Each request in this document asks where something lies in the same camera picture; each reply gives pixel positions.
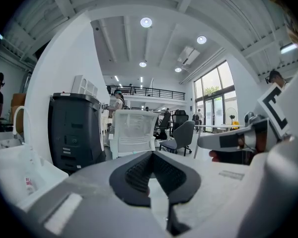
air conditioning unit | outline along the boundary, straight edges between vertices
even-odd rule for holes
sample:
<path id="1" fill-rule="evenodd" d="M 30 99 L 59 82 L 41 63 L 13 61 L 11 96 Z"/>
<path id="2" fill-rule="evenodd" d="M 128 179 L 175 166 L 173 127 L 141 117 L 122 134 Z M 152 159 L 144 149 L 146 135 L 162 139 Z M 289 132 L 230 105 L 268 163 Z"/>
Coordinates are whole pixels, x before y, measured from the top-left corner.
<path id="1" fill-rule="evenodd" d="M 190 65 L 199 56 L 199 54 L 200 52 L 194 48 L 186 46 L 180 54 L 178 61 L 181 62 L 182 65 Z"/>

brown box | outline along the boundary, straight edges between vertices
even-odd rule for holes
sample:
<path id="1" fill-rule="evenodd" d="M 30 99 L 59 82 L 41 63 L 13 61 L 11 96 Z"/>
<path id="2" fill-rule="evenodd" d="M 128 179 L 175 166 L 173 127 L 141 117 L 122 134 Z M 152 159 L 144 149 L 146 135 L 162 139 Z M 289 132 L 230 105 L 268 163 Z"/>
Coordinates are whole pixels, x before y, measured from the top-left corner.
<path id="1" fill-rule="evenodd" d="M 25 93 L 15 93 L 11 100 L 11 107 L 14 106 L 24 106 L 25 104 Z"/>
<path id="2" fill-rule="evenodd" d="M 11 118 L 12 118 L 12 123 L 13 123 L 13 117 L 14 117 L 14 113 L 15 113 L 15 111 L 16 111 L 16 109 L 18 108 L 18 107 L 20 107 L 20 105 L 19 106 L 13 106 L 13 107 L 11 107 Z M 18 132 L 18 133 L 22 133 L 23 132 L 23 112 L 24 112 L 24 110 L 22 109 L 22 110 L 20 110 L 19 112 L 18 112 L 18 114 L 17 114 L 17 116 L 16 116 L 16 131 Z"/>

glass door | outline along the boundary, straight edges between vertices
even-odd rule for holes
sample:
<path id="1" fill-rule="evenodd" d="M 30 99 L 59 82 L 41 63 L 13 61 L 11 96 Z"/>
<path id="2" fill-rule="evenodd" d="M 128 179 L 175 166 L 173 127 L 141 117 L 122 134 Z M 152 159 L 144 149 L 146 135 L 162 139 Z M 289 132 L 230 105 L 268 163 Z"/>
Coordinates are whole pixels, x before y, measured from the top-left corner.
<path id="1" fill-rule="evenodd" d="M 211 97 L 205 100 L 205 125 L 224 124 L 223 96 Z M 205 131 L 212 132 L 212 127 L 205 127 Z"/>

white faucet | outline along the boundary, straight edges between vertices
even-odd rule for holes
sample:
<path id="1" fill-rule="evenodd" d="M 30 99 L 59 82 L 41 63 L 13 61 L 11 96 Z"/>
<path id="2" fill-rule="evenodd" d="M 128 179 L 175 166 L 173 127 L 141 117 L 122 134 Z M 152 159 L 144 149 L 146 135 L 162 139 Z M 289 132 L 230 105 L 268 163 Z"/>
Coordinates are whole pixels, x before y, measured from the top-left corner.
<path id="1" fill-rule="evenodd" d="M 30 141 L 29 141 L 29 143 L 28 143 L 28 145 L 31 145 L 31 119 L 30 119 L 30 115 L 29 115 L 29 112 L 28 112 L 28 109 L 25 107 L 25 106 L 20 106 L 20 107 L 18 107 L 17 109 L 16 109 L 16 111 L 15 111 L 15 113 L 14 113 L 14 117 L 13 117 L 13 135 L 14 135 L 14 138 L 16 138 L 16 116 L 17 116 L 17 114 L 18 114 L 18 112 L 21 110 L 21 109 L 23 109 L 23 110 L 25 110 L 25 112 L 27 113 L 27 115 L 28 115 L 28 119 L 29 119 L 29 123 L 30 123 L 30 127 L 29 127 L 29 139 L 30 139 Z"/>

white chair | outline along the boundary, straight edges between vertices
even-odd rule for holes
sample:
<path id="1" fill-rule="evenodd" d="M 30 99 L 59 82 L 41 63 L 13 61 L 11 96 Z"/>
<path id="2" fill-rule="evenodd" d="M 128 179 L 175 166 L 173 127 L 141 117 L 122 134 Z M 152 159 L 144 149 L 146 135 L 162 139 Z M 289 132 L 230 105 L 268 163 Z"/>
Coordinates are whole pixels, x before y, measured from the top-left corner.
<path id="1" fill-rule="evenodd" d="M 158 114 L 139 110 L 117 110 L 115 132 L 110 140 L 113 159 L 135 152 L 154 151 L 153 129 Z"/>

